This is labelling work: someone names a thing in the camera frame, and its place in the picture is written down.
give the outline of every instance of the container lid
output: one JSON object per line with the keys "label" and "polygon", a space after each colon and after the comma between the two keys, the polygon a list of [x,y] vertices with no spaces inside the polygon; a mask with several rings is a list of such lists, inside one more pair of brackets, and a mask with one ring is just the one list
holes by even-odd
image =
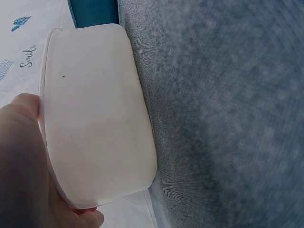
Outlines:
{"label": "container lid", "polygon": [[40,96],[50,173],[67,203],[96,207],[150,186],[155,145],[122,27],[54,29],[44,54]]}

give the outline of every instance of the teal fabric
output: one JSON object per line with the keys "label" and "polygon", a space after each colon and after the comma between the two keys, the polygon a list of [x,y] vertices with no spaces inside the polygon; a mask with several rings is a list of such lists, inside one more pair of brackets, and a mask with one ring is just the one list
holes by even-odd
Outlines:
{"label": "teal fabric", "polygon": [[68,0],[76,28],[119,24],[117,0]]}

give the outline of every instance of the blue leaf print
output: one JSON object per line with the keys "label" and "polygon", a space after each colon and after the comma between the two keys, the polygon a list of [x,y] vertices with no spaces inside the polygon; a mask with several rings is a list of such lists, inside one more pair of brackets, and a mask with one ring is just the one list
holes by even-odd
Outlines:
{"label": "blue leaf print", "polygon": [[22,25],[24,25],[31,17],[22,17],[18,18],[14,21],[15,27],[11,30],[12,32],[19,29]]}
{"label": "blue leaf print", "polygon": [[13,64],[14,62],[11,62],[7,59],[3,60],[2,62],[0,62],[0,81],[5,77],[5,75],[7,74],[8,70],[10,69],[10,66]]}

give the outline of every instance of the patterned fabric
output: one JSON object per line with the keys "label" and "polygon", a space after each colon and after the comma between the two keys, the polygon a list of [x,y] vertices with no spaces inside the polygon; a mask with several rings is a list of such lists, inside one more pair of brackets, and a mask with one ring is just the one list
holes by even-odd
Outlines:
{"label": "patterned fabric", "polygon": [[10,69],[10,66],[13,64],[14,62],[11,62],[9,60],[3,60],[2,62],[0,62],[0,81],[5,77],[5,75],[7,74],[8,70]]}
{"label": "patterned fabric", "polygon": [[304,2],[119,0],[160,228],[304,227]]}
{"label": "patterned fabric", "polygon": [[12,32],[19,29],[22,25],[24,25],[31,17],[22,17],[18,18],[14,21],[14,28],[11,30]]}

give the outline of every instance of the gray cushion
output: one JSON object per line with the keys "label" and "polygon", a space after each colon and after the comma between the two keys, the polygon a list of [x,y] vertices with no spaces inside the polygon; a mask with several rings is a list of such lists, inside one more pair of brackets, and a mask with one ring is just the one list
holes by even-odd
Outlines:
{"label": "gray cushion", "polygon": [[119,0],[160,228],[304,227],[301,0]]}

